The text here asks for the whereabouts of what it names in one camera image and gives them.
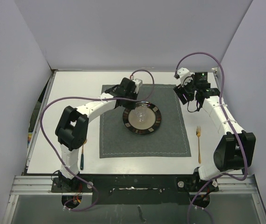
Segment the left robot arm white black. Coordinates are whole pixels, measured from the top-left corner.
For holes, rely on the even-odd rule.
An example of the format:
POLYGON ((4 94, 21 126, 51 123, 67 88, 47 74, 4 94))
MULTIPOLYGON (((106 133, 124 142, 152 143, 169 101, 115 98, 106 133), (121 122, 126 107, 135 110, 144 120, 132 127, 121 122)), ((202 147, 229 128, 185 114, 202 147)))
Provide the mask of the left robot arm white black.
POLYGON ((107 89, 97 99, 77 108, 67 106, 64 109, 55 134, 61 144, 64 162, 58 175, 67 191, 75 191, 79 185, 74 175, 79 174, 78 151, 87 139, 89 123, 119 106, 133 109, 141 86, 140 79, 123 78, 120 84, 107 89))

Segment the aluminium frame rail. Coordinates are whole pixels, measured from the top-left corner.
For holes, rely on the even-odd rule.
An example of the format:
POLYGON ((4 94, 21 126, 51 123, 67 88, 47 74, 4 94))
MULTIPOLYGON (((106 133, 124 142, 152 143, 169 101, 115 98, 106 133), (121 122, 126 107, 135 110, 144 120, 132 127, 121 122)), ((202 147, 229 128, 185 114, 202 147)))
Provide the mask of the aluminium frame rail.
MULTIPOLYGON (((237 181, 228 176, 217 180, 219 194, 254 194, 258 192, 254 176, 244 181, 237 181)), ((16 176, 14 178, 10 195, 50 195, 52 181, 49 176, 16 176)))

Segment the clear drinking glass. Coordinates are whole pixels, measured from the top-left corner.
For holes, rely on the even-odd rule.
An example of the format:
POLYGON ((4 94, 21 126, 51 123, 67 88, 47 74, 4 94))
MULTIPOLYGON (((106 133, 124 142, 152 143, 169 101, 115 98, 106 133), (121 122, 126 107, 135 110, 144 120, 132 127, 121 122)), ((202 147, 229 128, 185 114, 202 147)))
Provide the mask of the clear drinking glass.
POLYGON ((146 122, 149 119, 148 106, 146 101, 136 103, 133 110, 134 118, 138 123, 146 122))

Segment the dark rimmed dinner plate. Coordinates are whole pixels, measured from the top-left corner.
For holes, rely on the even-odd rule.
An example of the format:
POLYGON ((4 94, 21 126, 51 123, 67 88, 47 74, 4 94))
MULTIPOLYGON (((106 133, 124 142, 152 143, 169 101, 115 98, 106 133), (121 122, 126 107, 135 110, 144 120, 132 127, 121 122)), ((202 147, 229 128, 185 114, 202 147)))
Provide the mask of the dark rimmed dinner plate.
POLYGON ((146 122, 138 123, 133 114, 133 110, 125 109, 122 114, 122 119, 125 127, 132 133, 138 135, 148 135, 157 131, 161 125, 161 112, 159 108, 148 101, 149 119, 146 122))

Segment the gold fork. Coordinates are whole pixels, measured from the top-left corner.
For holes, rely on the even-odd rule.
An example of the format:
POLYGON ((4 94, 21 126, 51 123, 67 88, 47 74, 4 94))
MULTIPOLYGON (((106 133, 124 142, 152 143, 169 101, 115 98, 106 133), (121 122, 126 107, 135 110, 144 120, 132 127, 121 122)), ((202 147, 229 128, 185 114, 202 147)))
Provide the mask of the gold fork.
POLYGON ((198 162, 199 162, 199 164, 201 164, 202 160, 201 160, 201 151, 200 151, 200 137, 201 137, 201 127, 200 126, 196 127, 196 136, 197 136, 197 142, 198 142, 198 162))

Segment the grey cloth placemat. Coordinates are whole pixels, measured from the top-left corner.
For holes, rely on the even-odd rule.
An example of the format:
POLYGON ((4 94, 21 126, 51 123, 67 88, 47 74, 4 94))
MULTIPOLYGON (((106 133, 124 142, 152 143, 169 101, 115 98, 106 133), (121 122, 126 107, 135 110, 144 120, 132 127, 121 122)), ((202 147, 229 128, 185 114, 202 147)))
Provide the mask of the grey cloth placemat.
POLYGON ((173 84, 145 84, 138 98, 147 99, 161 112, 161 124, 153 133, 131 132, 123 122, 123 107, 100 116, 100 158, 190 157, 191 151, 180 100, 173 84))

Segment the gold spoon green handle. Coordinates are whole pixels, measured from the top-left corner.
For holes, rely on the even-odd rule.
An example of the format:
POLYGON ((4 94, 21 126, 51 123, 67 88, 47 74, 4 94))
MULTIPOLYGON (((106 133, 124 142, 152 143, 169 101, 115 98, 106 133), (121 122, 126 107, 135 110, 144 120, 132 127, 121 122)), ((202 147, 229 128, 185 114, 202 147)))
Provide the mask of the gold spoon green handle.
POLYGON ((81 148, 80 170, 84 169, 84 146, 85 146, 86 142, 87 142, 87 140, 84 141, 82 148, 81 148))

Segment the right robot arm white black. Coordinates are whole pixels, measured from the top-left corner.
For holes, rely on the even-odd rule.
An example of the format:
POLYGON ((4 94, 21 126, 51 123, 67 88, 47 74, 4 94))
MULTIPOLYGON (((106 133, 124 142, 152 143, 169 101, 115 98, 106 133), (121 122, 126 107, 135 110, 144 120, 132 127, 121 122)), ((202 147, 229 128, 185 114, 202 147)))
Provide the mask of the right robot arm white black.
POLYGON ((203 109, 213 121, 221 140, 213 151, 213 158, 198 168, 199 175, 191 179, 192 187, 201 191, 208 180, 224 173, 251 166, 256 137, 246 132, 229 112, 218 88, 212 88, 207 72, 179 69, 175 78, 180 84, 174 92, 184 105, 196 101, 196 111, 203 109))

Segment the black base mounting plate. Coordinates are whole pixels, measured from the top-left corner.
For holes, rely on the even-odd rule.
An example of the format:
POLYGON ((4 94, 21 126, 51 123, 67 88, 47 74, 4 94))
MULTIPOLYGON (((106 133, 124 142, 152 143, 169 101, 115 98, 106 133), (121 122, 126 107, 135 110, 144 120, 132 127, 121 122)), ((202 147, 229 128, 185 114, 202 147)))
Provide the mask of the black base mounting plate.
POLYGON ((216 181, 207 183, 198 174, 192 175, 96 175, 80 174, 80 180, 64 180, 62 175, 52 182, 53 193, 92 194, 92 202, 111 204, 188 205, 194 194, 201 191, 197 202, 209 200, 209 194, 218 192, 216 181))

